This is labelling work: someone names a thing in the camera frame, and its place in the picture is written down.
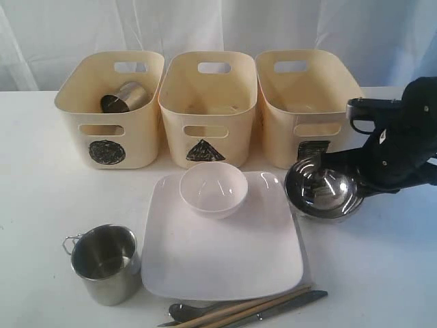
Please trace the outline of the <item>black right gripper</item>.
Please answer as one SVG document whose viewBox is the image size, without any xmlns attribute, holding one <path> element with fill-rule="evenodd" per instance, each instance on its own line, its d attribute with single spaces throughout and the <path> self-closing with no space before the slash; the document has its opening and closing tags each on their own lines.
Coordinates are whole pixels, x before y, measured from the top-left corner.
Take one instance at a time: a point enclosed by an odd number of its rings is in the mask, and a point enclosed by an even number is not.
<svg viewBox="0 0 437 328">
<path fill-rule="evenodd" d="M 364 200 L 396 194 L 412 183 L 436 185 L 436 78 L 410 82 L 400 98 L 400 114 L 375 129 L 361 150 L 324 154 L 324 167 L 357 181 L 357 196 Z"/>
</svg>

